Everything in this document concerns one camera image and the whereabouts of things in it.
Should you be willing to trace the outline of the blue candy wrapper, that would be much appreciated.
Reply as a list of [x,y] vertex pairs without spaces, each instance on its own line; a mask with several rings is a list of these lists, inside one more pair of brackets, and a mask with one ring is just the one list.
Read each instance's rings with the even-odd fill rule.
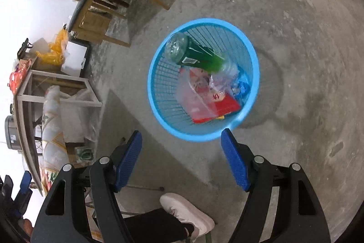
[[231,86],[232,94],[237,101],[243,101],[250,93],[250,85],[241,79],[235,81]]

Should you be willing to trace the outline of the yellow plastic bag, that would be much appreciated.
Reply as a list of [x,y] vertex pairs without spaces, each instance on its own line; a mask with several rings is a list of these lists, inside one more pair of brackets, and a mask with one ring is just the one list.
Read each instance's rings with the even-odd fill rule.
[[44,64],[50,64],[55,66],[61,66],[65,62],[65,54],[68,45],[68,31],[62,28],[55,41],[49,43],[49,51],[42,54],[40,51],[36,51],[36,56],[41,59]]

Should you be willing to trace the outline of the blue plastic trash basket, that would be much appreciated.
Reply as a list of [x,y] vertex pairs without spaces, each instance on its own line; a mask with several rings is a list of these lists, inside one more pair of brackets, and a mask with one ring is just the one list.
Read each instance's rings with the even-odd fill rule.
[[149,68],[147,95],[170,134],[205,142],[241,124],[259,84],[259,62],[247,36],[226,21],[200,18],[161,43]]

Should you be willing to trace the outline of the grey rice cooker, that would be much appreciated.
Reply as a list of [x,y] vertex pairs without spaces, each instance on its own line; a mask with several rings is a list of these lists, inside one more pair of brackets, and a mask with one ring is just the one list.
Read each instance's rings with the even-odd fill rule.
[[20,138],[13,115],[8,115],[5,119],[5,138],[8,149],[21,151]]

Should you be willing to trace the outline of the red plastic bag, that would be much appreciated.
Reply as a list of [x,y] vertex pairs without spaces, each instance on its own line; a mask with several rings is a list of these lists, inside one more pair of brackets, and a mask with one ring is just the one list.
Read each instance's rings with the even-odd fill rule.
[[15,70],[10,74],[8,87],[12,91],[13,95],[17,93],[20,83],[26,77],[28,69],[31,67],[31,64],[31,59],[20,59],[15,67]]

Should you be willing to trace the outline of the red snack bag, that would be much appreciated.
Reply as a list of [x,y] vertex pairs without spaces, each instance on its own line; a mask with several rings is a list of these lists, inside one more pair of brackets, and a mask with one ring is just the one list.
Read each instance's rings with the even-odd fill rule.
[[214,120],[215,117],[238,112],[240,109],[238,101],[229,94],[225,94],[222,100],[209,102],[203,111],[194,112],[191,118],[193,123],[200,124]]

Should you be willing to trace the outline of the white sneaker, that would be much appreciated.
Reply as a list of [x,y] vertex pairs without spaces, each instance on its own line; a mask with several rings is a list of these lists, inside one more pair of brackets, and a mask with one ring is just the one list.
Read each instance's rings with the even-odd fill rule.
[[207,235],[215,227],[215,222],[207,214],[195,207],[179,194],[166,193],[160,197],[162,208],[183,224],[190,242]]

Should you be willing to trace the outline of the green plastic bottle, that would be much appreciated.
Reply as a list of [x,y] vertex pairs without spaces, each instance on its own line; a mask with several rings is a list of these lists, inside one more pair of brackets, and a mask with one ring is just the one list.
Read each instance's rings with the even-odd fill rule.
[[239,70],[225,53],[202,46],[192,37],[177,32],[164,47],[164,55],[177,65],[203,69],[210,74],[235,77]]

